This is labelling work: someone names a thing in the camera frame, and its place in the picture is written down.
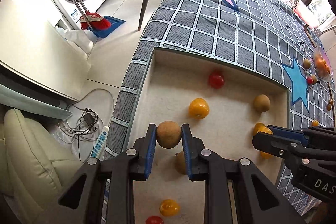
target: red broom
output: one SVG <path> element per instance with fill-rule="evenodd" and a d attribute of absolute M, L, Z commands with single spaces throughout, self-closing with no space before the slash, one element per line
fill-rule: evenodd
<path fill-rule="evenodd" d="M 78 1 L 82 5 L 82 7 L 85 11 L 85 15 L 86 15 L 86 19 L 84 18 L 83 15 L 80 17 L 81 28 L 83 30 L 86 30 L 90 27 L 88 22 L 90 23 L 92 28 L 94 28 L 95 30 L 98 30 L 98 31 L 99 30 L 106 30 L 109 27 L 111 27 L 111 23 L 106 18 L 104 18 L 103 16 L 101 16 L 97 13 L 90 13 L 89 10 L 85 7 L 85 4 L 83 3 L 83 0 L 78 0 Z"/>

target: chair leg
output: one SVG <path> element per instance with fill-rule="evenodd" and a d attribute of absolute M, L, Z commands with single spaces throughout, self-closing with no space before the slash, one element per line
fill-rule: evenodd
<path fill-rule="evenodd" d="M 141 30 L 142 20 L 143 20 L 143 16 L 145 15 L 147 4 L 148 4 L 148 0 L 142 0 L 138 31 Z"/>

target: checkered tablecloth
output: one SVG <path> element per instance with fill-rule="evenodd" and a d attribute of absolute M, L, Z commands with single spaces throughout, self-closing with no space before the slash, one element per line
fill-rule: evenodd
<path fill-rule="evenodd" d="M 149 20 L 126 72 L 115 105 L 106 143 L 105 159 L 127 147 L 132 116 L 147 60 L 154 47 L 193 52 L 259 73 L 286 86 L 290 97 L 292 83 L 281 64 L 292 65 L 295 57 L 301 72 L 308 77 L 314 68 L 304 70 L 304 58 L 311 58 L 313 46 L 304 32 L 304 22 L 292 8 L 279 0 L 235 0 L 238 11 L 222 0 L 162 0 Z M 321 44 L 319 38 L 310 34 Z M 331 83 L 335 96 L 335 85 Z M 327 84 L 308 88 L 308 110 L 299 100 L 290 108 L 288 128 L 308 128 L 315 119 L 332 126 Z M 277 187 L 296 210 L 303 214 L 317 200 L 290 183 L 291 172 L 280 171 Z"/>

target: white lettering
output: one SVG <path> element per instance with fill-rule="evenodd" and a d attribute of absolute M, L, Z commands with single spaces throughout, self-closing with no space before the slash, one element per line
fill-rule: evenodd
<path fill-rule="evenodd" d="M 322 183 L 322 180 L 318 179 L 314 186 L 315 187 L 320 187 L 321 183 Z"/>
<path fill-rule="evenodd" d="M 327 183 L 327 184 L 322 188 L 322 190 L 327 191 L 327 189 L 328 189 L 328 184 L 329 184 L 329 183 Z"/>
<path fill-rule="evenodd" d="M 329 193 L 333 194 L 335 192 L 336 186 L 331 187 L 331 191 Z"/>

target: blue gripper pad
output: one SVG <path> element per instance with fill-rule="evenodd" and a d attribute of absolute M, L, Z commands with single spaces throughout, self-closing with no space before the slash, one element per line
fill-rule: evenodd
<path fill-rule="evenodd" d="M 154 159 L 154 152 L 155 152 L 155 146 L 156 146 L 156 126 L 153 127 L 150 141 L 148 143 L 148 149 L 146 154 L 146 162 L 145 162 L 145 177 L 148 179 L 149 175 L 152 171 L 152 165 L 153 165 L 153 159 Z"/>
<path fill-rule="evenodd" d="M 306 137 L 302 131 L 296 131 L 296 130 L 291 130 L 287 128 L 282 128 L 282 127 L 276 127 L 276 126 L 267 126 L 271 131 L 273 132 L 274 135 L 300 141 L 302 146 L 307 146 L 309 142 L 309 138 Z"/>
<path fill-rule="evenodd" d="M 185 161 L 185 168 L 189 179 L 192 179 L 192 172 L 191 172 L 191 156 L 189 150 L 189 142 L 191 141 L 191 136 L 188 136 L 187 132 L 184 130 L 182 126 L 182 146 L 183 146 L 183 154 L 184 154 L 184 161 Z"/>

